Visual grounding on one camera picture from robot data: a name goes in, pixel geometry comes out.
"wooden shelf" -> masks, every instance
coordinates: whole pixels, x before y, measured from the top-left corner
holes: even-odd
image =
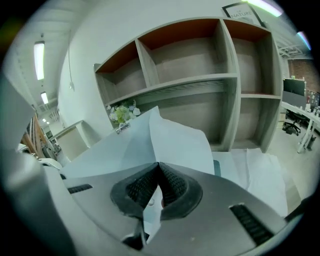
[[[164,119],[203,131],[212,151],[268,149],[283,81],[267,28],[230,18],[177,21],[95,66],[105,106],[129,99],[142,113],[158,106]]]
[[[281,96],[276,96],[272,94],[265,94],[265,93],[241,93],[241,98],[260,98],[260,99],[277,99],[280,100]]]
[[[140,37],[136,44],[140,59],[147,63],[142,65],[147,86],[231,72],[226,36],[218,19],[166,25]]]
[[[241,93],[281,96],[278,79],[278,52],[272,34],[265,28],[244,22],[225,20],[239,65]]]
[[[232,148],[236,149],[241,145],[236,142],[249,140],[265,152],[277,125],[280,102],[280,99],[274,98],[242,98],[235,142]]]
[[[224,19],[224,24],[232,38],[246,40],[253,43],[258,42],[265,36],[271,34],[271,32],[264,27],[252,25],[246,22]]]
[[[199,75],[199,76],[192,76],[192,77],[188,77],[188,78],[177,79],[174,81],[164,82],[164,83],[161,83],[158,85],[154,85],[152,87],[137,90],[135,92],[127,94],[126,96],[119,97],[115,100],[112,100],[112,101],[106,103],[105,106],[118,104],[118,103],[126,101],[130,98],[134,98],[136,100],[135,97],[138,97],[140,95],[144,95],[147,93],[156,92],[159,90],[168,89],[168,88],[176,87],[176,86],[180,86],[180,85],[188,85],[188,84],[194,84],[194,83],[200,83],[200,82],[206,82],[206,81],[218,81],[218,80],[235,79],[235,78],[237,78],[236,73],[222,73],[222,74]]]
[[[233,149],[257,149],[260,145],[254,139],[235,140],[232,146]]]
[[[95,72],[113,73],[138,57],[135,42],[130,42],[97,67]]]

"office chair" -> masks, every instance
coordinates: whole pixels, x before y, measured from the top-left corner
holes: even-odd
[[[282,129],[289,134],[292,134],[292,132],[290,133],[290,130],[294,129],[296,131],[296,135],[299,136],[299,134],[301,133],[301,129],[298,126],[296,126],[295,123],[299,124],[299,126],[301,127],[301,122],[304,122],[306,120],[306,117],[301,114],[297,114],[290,110],[287,110],[285,118],[292,120],[293,123],[284,122],[285,126]]]

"white floor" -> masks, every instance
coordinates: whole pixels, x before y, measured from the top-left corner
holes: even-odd
[[[301,199],[315,191],[320,171],[320,136],[316,133],[312,151],[297,153],[298,143],[306,130],[301,128],[299,136],[286,134],[282,129],[275,131],[267,153],[278,157],[280,164],[290,173]]]

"framed picture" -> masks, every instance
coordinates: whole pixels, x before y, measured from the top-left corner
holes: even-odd
[[[222,9],[229,18],[265,27],[256,11],[246,2],[233,3],[222,7]]]
[[[50,139],[52,137],[52,132],[48,131],[45,135],[48,137],[48,139]]]

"cable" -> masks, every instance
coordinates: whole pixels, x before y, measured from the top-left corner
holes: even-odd
[[[71,39],[71,29],[70,29],[70,33],[69,33],[69,42],[68,42],[68,62],[69,62],[70,80],[71,80],[71,83],[73,83],[72,76],[71,76],[71,68],[70,68],[70,39]]]

